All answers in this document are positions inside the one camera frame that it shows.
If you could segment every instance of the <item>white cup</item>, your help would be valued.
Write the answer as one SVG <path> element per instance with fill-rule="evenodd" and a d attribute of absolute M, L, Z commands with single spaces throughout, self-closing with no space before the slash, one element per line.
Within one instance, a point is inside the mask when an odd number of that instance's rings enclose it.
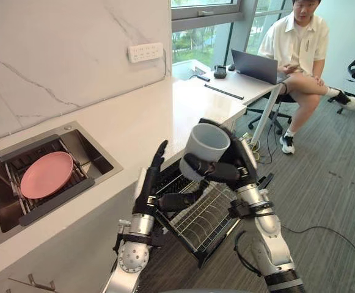
<path fill-rule="evenodd" d="M 199 159 L 217 162 L 229 146 L 229 136 L 221 128 L 208 123 L 199 123 L 192 128 L 184 155 L 191 153 Z M 180 171 L 184 177 L 193 181 L 203 180 L 203 177 L 184 160 L 184 155 L 180 160 Z"/>

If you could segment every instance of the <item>cabinet handle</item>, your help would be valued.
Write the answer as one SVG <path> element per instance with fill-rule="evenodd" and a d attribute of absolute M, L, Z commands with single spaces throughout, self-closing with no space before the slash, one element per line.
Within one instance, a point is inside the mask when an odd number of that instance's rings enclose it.
<path fill-rule="evenodd" d="M 57 291 L 55 291 L 55 284 L 54 284 L 54 281 L 51 281 L 49 282 L 49 286 L 45 286 L 45 285 L 42 285 L 42 284 L 37 284 L 35 282 L 35 279 L 33 279 L 33 274 L 29 274 L 28 275 L 28 279 L 29 279 L 29 282 L 30 284 L 28 283 L 25 283 L 25 282 L 22 282 L 22 281 L 18 281 L 16 279 L 12 279 L 12 278 L 8 278 L 9 280 L 12 280 L 14 282 L 18 282 L 18 283 L 21 283 L 21 284 L 24 284 L 24 285 L 27 285 L 27 286 L 32 286 L 32 287 L 35 287 L 35 288 L 39 288 L 39 289 L 43 289 L 43 290 L 47 290 L 47 291 L 51 291 L 51 292 L 56 292 L 58 293 Z"/>
<path fill-rule="evenodd" d="M 48 287 L 48 286 L 45 286 L 42 284 L 37 284 L 35 282 L 35 280 L 33 279 L 33 274 L 31 274 L 31 273 L 28 275 L 28 278 L 29 278 L 29 282 L 31 282 L 31 285 L 33 287 L 39 288 L 39 289 L 44 289 L 44 290 L 51 291 L 51 292 L 56 292 L 54 281 L 49 282 L 50 287 Z"/>

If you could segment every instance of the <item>pink plate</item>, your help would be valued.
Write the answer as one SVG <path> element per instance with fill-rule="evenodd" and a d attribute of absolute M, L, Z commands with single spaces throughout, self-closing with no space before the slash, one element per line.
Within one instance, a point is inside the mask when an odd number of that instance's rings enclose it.
<path fill-rule="evenodd" d="M 21 192 L 27 198 L 47 197 L 58 191 L 71 177 L 73 159 L 64 151 L 46 154 L 26 170 Z"/>

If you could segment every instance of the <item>man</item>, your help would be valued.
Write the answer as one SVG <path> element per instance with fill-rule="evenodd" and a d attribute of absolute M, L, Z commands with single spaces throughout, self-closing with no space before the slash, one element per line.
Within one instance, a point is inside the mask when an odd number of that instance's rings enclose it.
<path fill-rule="evenodd" d="M 295 152 L 293 137 L 310 118 L 325 95 L 342 107 L 355 110 L 355 97 L 325 86 L 321 79 L 325 65 L 329 29 L 314 15 L 321 0 L 293 0 L 293 12 L 275 22 L 266 33 L 258 54 L 278 61 L 278 71 L 289 74 L 280 93 L 290 94 L 299 104 L 287 132 L 280 138 L 282 151 Z"/>

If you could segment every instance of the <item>white shirt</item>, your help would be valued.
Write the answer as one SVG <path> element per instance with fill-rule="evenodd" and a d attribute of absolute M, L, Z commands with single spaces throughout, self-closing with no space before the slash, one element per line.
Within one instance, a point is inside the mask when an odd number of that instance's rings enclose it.
<path fill-rule="evenodd" d="M 299 64 L 299 53 L 301 52 L 301 42 L 302 39 L 305 37 L 307 29 L 309 26 L 299 26 L 298 24 L 294 23 L 294 30 L 296 32 L 296 38 L 294 38 L 293 44 L 293 54 L 291 55 L 291 62 L 290 64 L 296 65 Z"/>
<path fill-rule="evenodd" d="M 326 57 L 329 28 L 325 20 L 316 15 L 305 32 L 299 31 L 296 25 L 294 12 L 276 21 L 264 36 L 258 54 L 276 59 L 278 66 L 299 63 L 305 73 L 312 74 L 314 61 Z"/>

